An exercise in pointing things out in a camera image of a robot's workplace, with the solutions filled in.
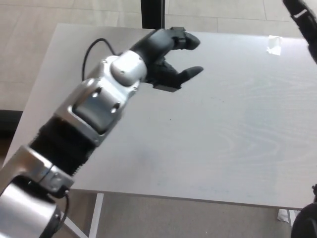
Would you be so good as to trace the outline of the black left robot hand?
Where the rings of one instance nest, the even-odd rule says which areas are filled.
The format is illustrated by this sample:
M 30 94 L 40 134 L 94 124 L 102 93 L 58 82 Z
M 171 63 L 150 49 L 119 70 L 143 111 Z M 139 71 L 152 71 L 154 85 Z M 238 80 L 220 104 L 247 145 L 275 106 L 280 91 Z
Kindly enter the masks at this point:
M 147 67 L 147 76 L 142 82 L 151 84 L 154 89 L 175 92 L 204 68 L 194 66 L 178 72 L 166 61 L 165 56 L 172 50 L 194 50 L 200 43 L 200 40 L 185 28 L 171 27 L 153 30 L 130 50 L 138 54 Z

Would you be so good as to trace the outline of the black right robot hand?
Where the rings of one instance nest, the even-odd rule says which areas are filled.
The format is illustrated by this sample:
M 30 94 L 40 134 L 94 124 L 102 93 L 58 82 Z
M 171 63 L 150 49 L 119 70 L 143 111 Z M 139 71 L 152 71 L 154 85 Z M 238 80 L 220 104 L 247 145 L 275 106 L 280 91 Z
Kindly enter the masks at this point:
M 317 17 L 303 0 L 283 0 L 290 17 L 308 43 L 311 57 L 317 62 Z

